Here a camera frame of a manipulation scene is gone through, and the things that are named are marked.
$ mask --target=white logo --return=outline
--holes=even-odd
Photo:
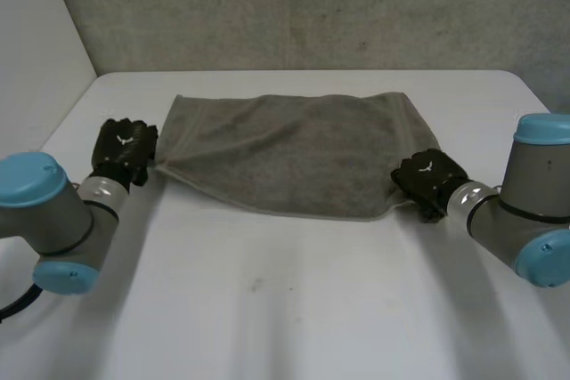
[[[131,141],[133,140],[133,137],[128,138],[128,139],[126,139],[126,140],[123,140],[120,136],[117,135],[117,140],[118,140],[118,142],[120,142],[122,145],[125,145],[125,144],[131,142]]]
[[[434,165],[433,162],[430,162],[428,166],[426,166],[424,169],[419,169],[418,172],[419,173],[431,173],[431,167]]]

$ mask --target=gray wall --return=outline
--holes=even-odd
[[[65,0],[98,73],[505,69],[570,111],[570,0]]]

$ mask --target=black cable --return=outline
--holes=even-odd
[[[14,303],[7,305],[3,309],[0,309],[0,323],[6,318],[10,318],[16,313],[20,313],[28,306],[30,306],[35,300],[42,294],[43,289],[38,287],[36,284],[32,285],[26,293],[16,300]]]

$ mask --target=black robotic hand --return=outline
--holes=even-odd
[[[142,120],[107,120],[95,143],[91,165],[92,175],[108,176],[121,182],[143,186],[149,178],[147,165],[154,159],[159,132]]]
[[[441,150],[429,149],[404,159],[391,173],[392,181],[421,209],[424,222],[447,215],[447,202],[456,189],[469,182],[467,173]]]

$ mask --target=towel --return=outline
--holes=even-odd
[[[260,213],[369,221],[407,201],[390,173],[437,139],[404,93],[178,95],[157,169]]]

